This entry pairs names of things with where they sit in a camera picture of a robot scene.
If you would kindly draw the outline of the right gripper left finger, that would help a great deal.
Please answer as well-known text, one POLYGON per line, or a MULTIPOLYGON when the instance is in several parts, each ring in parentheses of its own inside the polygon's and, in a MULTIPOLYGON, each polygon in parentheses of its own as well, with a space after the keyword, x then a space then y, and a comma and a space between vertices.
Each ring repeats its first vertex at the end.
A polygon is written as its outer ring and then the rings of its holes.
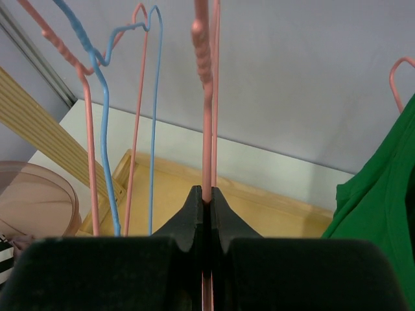
POLYGON ((152 237, 169 237, 178 245, 180 251, 189 253, 202 232, 204 206, 202 187, 191 187, 182 208, 164 225, 152 234, 152 237))

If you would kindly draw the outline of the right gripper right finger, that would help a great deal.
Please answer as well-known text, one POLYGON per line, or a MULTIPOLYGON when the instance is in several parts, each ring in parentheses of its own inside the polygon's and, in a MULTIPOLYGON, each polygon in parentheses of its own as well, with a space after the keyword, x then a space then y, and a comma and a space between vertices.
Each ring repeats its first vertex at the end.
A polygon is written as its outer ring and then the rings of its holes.
POLYGON ((252 249, 264 238, 248 225, 229 205, 218 187, 211 193, 211 250, 215 255, 252 249))

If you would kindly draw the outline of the green tank top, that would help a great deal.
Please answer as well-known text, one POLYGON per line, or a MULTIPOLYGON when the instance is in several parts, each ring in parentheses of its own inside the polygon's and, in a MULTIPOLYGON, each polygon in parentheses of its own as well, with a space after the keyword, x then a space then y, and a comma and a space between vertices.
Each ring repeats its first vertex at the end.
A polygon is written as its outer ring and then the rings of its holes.
POLYGON ((324 238, 369 240, 392 264, 414 308, 414 100, 360 172, 337 186, 324 238))

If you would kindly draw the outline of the pink tank top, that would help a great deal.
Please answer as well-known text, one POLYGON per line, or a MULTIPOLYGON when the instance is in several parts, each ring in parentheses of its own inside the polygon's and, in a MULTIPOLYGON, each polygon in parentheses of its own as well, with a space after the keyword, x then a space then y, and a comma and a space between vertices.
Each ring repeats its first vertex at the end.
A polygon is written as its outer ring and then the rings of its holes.
POLYGON ((21 253, 26 250, 34 241, 35 238, 32 235, 13 236, 9 240, 16 253, 21 253))

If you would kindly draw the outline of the black white striped tank top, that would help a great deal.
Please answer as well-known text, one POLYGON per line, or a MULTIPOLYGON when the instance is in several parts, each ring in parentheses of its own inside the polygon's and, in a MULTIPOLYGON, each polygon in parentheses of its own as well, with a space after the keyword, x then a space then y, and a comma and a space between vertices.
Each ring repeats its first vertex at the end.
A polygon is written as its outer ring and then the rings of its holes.
POLYGON ((3 288, 6 281, 10 277, 13 267, 14 267, 14 247, 6 239, 4 235, 1 235, 1 241, 0 241, 0 285, 1 285, 1 288, 3 288))

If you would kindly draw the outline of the light blue wire hanger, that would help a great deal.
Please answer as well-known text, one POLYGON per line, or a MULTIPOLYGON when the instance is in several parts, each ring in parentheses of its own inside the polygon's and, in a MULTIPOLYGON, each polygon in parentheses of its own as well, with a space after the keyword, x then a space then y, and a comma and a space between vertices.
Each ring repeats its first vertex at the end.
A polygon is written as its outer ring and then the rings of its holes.
POLYGON ((112 221, 113 221, 115 236, 121 235, 121 224, 119 222, 119 213, 117 211, 117 204, 115 202, 113 182, 111 181, 110 164, 108 160, 108 148, 107 148, 110 91, 109 91, 108 83, 101 69, 99 68, 99 66, 100 65, 103 65, 105 67, 109 66, 111 57, 112 57, 112 49, 115 45, 115 39, 117 35, 121 35, 122 33, 128 30, 134 30, 139 27, 143 28, 145 32, 150 32, 152 14, 157 13, 158 21, 160 24, 160 34, 159 34, 159 43, 158 43, 158 61, 157 61, 156 76, 155 76, 154 91, 153 91, 152 132, 151 132, 151 141, 150 141, 150 179, 149 179, 149 196, 148 196, 148 233, 151 235, 152 229, 153 229, 156 111, 157 111, 157 103, 158 103, 158 85, 159 85, 159 80, 160 80, 161 52, 162 52, 162 41, 163 41, 163 20, 162 20, 160 9, 158 8, 158 6, 154 5, 150 9, 150 12, 145 15, 144 22, 133 21, 132 24, 130 25, 125 25, 122 27, 115 28, 110 35, 110 38, 107 44, 106 54, 101 54, 91 43, 87 35, 87 32, 85 31, 79 19, 76 17, 75 13, 70 9, 68 4, 65 1, 55 1, 54 3, 59 7, 59 9, 66 15, 67 19, 69 20, 81 45, 83 46, 84 50, 88 53, 89 60, 91 62, 94 73, 99 79, 99 82, 101 83, 101 88, 102 88, 102 92, 104 95, 103 113, 102 113, 102 119, 101 119, 101 159, 102 159, 102 164, 103 164, 103 169, 104 169, 106 187, 107 187, 107 191, 108 191, 108 195, 110 199, 110 210, 112 214, 112 221))

